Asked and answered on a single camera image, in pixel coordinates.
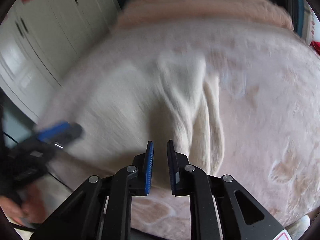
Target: warning label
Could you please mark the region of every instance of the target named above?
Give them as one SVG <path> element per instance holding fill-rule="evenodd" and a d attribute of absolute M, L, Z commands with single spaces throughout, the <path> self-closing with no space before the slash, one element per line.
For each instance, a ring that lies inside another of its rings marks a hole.
<path fill-rule="evenodd" d="M 273 240 L 292 240 L 287 230 L 282 230 Z"/>

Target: white wall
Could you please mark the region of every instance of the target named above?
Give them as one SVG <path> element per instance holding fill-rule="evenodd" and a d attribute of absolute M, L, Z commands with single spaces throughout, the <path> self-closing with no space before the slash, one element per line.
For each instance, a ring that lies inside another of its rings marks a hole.
<path fill-rule="evenodd" d="M 320 22 L 316 16 L 316 14 L 314 12 L 312 12 L 312 15 L 313 15 L 313 19 L 314 19 L 314 22 L 315 22 L 315 34 L 314 34 L 314 38 L 313 40 L 314 41 L 320 41 Z"/>
<path fill-rule="evenodd" d="M 32 134 L 34 123 L 6 97 L 4 102 L 3 130 L 18 142 Z M 15 143 L 4 137 L 6 145 L 12 147 Z"/>

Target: bed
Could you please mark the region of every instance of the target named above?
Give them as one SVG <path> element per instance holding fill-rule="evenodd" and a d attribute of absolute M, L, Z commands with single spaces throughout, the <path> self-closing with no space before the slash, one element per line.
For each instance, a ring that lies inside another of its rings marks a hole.
<path fill-rule="evenodd" d="M 320 204 L 320 60 L 292 30 L 268 0 L 132 1 L 42 117 L 39 128 L 66 120 L 86 131 L 52 170 L 77 188 L 130 164 L 151 139 L 153 187 L 133 199 L 132 227 L 190 239 L 188 198 L 173 198 L 164 175 L 173 138 L 192 164 L 232 174 L 290 225 Z"/>

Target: black cable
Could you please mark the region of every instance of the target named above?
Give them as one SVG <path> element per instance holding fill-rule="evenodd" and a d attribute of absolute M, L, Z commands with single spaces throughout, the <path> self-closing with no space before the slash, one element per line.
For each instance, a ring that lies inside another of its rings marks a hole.
<path fill-rule="evenodd" d="M 7 134 L 6 132 L 2 132 L 2 133 L 8 138 L 10 138 L 12 141 L 14 141 L 16 144 L 18 144 L 18 142 L 14 138 L 12 138 L 9 134 Z"/>
<path fill-rule="evenodd" d="M 0 129 L 3 131 L 3 105 L 4 105 L 5 93 L 0 88 Z M 7 147 L 5 146 L 4 136 L 0 136 L 0 158 L 4 158 L 7 155 Z"/>
<path fill-rule="evenodd" d="M 70 190 L 71 192 L 73 192 L 72 188 L 70 188 L 69 186 L 67 186 L 65 183 L 63 183 L 61 180 L 59 180 L 57 177 L 55 177 L 54 175 L 52 175 L 50 172 L 48 172 L 50 176 L 52 176 L 56 181 L 60 182 L 63 186 L 65 186 L 68 190 Z"/>
<path fill-rule="evenodd" d="M 17 140 L 15 140 L 13 137 L 11 137 L 9 134 L 7 134 L 6 132 L 2 132 L 5 136 L 7 136 L 8 138 L 10 138 L 12 141 L 14 141 L 15 143 L 18 144 Z M 73 190 L 67 186 L 65 183 L 63 183 L 60 179 L 58 179 L 57 177 L 55 177 L 53 174 L 51 174 L 50 172 L 48 172 L 49 175 L 51 177 L 53 177 L 56 181 L 60 182 L 63 186 L 65 186 L 68 190 L 70 190 L 71 192 L 73 192 Z"/>
<path fill-rule="evenodd" d="M 24 226 L 20 226 L 20 225 L 17 225 L 15 223 L 12 223 L 10 222 L 10 224 L 13 226 L 13 228 L 15 229 L 19 229 L 19 230 L 23 230 L 23 231 L 27 231 L 27 232 L 34 232 L 36 231 L 34 228 L 27 228 L 27 227 L 24 227 Z"/>

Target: wardrobe door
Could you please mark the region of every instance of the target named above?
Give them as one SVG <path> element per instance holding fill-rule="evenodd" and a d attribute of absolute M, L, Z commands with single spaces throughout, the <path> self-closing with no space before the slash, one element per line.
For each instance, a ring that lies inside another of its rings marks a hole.
<path fill-rule="evenodd" d="M 32 121 L 60 87 L 28 43 L 10 10 L 0 26 L 0 86 Z"/>
<path fill-rule="evenodd" d="M 101 39 L 109 31 L 111 18 L 115 18 L 116 6 L 113 0 L 77 0 L 78 9 L 84 15 L 91 29 L 94 41 Z M 111 7 L 111 16 L 106 13 Z"/>
<path fill-rule="evenodd" d="M 78 10 L 77 0 L 49 0 L 64 34 L 80 57 L 93 43 L 88 22 Z"/>
<path fill-rule="evenodd" d="M 49 0 L 17 0 L 16 12 L 26 37 L 49 72 L 60 82 L 78 55 Z"/>

